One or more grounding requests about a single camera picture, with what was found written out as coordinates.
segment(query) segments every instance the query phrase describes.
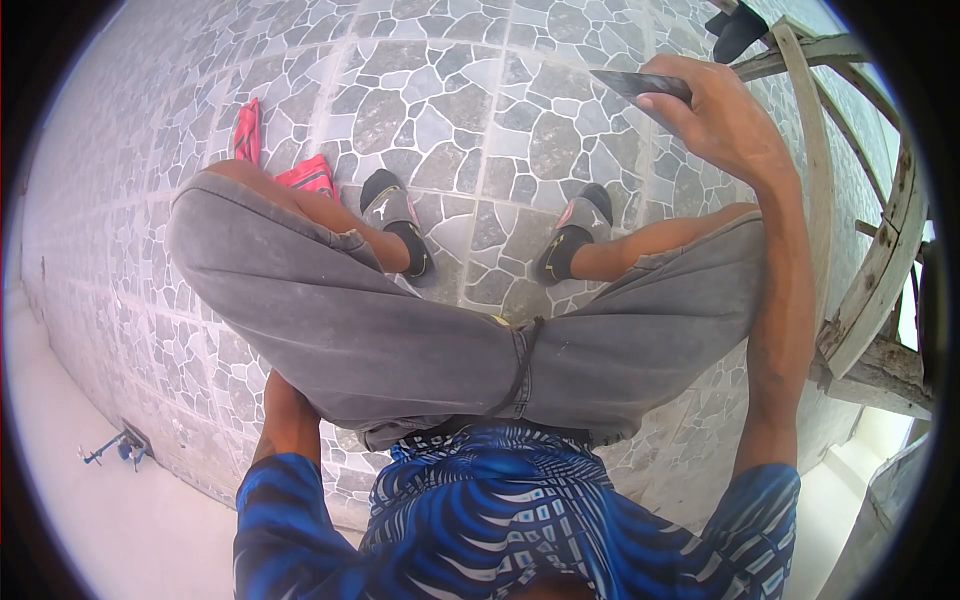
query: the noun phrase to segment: floor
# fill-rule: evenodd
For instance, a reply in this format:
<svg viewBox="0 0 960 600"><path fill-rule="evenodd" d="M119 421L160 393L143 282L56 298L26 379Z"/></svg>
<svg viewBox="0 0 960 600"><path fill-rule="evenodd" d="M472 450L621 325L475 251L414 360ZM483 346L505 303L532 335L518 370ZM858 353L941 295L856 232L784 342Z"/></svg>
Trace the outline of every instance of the floor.
<svg viewBox="0 0 960 600"><path fill-rule="evenodd" d="M797 4L788 8L798 18L836 31L817 3ZM770 22L784 11L754 5ZM321 152L354 210L368 174L400 175L443 274L423 297L522 323L583 306L600 289L547 290L530 277L583 182L611 193L616 235L753 199L587 73L636 70L658 52L706 59L713 37L703 23L714 13L685 0L129 0L66 83L36 154L24 221L31 305L101 412L144 430L162 465L231 505L270 366L182 280L164 230L175 190L231 156L238 108L260 99L269 173ZM889 126L818 75L889 181ZM802 173L788 79L751 90ZM867 249L852 220L876 222L878 211L832 124L829 134L839 199L832 310ZM648 415L632 440L597 450L622 493L703 526L746 411L743 353ZM801 471L849 437L858 408L804 392ZM327 505L338 524L362 530L389 458L328 423L322 436Z"/></svg>

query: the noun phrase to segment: red rag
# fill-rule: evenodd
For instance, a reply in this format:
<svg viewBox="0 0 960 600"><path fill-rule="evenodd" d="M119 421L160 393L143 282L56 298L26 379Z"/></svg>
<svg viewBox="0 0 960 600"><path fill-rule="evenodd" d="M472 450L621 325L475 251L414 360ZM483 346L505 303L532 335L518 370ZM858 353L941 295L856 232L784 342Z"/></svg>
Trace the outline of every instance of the red rag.
<svg viewBox="0 0 960 600"><path fill-rule="evenodd" d="M333 185L330 167L326 165L324 155L316 155L297 163L293 169L274 177L274 181L287 187L326 194L340 202L340 195Z"/></svg>
<svg viewBox="0 0 960 600"><path fill-rule="evenodd" d="M237 111L237 128L233 131L233 155L260 165L260 101L254 98Z"/></svg>

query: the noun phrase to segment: hand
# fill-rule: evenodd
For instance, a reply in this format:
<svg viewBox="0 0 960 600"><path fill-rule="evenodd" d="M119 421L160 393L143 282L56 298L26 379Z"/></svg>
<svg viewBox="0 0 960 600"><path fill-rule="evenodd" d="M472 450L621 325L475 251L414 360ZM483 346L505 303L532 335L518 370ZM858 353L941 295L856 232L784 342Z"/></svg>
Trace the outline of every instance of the hand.
<svg viewBox="0 0 960 600"><path fill-rule="evenodd" d="M658 54L640 72L678 77L690 86L693 110L669 94L640 94L636 103L673 126L691 153L758 192L799 185L777 126L727 65Z"/></svg>

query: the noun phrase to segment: gray pants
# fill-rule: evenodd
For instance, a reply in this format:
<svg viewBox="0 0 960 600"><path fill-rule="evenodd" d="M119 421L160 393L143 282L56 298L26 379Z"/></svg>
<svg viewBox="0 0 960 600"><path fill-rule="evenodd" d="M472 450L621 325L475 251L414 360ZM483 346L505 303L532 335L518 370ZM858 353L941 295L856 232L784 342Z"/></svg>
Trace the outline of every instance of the gray pants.
<svg viewBox="0 0 960 600"><path fill-rule="evenodd" d="M529 325L422 300L384 277L356 231L333 233L218 174L183 187L167 232L210 308L370 450L486 414L529 346ZM598 445L632 437L647 411L747 336L764 249L755 211L642 256L590 304L544 324L518 394L496 415L585 429Z"/></svg>

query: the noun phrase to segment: man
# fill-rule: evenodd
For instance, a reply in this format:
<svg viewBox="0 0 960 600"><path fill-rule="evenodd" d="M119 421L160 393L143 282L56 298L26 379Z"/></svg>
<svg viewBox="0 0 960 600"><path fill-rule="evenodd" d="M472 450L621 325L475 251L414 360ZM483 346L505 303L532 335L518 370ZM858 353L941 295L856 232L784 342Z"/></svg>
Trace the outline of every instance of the man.
<svg viewBox="0 0 960 600"><path fill-rule="evenodd" d="M237 493L237 597L782 594L814 330L800 180L728 67L657 56L642 70L687 81L693 110L660 94L637 102L750 184L759 211L734 204L608 241L609 199L588 186L537 271L546 284L612 285L546 322L505 326L384 277L436 275L387 172L364 186L366 223L236 161L180 193L170 231L184 278L274 366ZM591 449L633 436L644 413L748 333L746 424L730 487L698 538L618 495ZM324 506L321 418L392 449L359 551Z"/></svg>

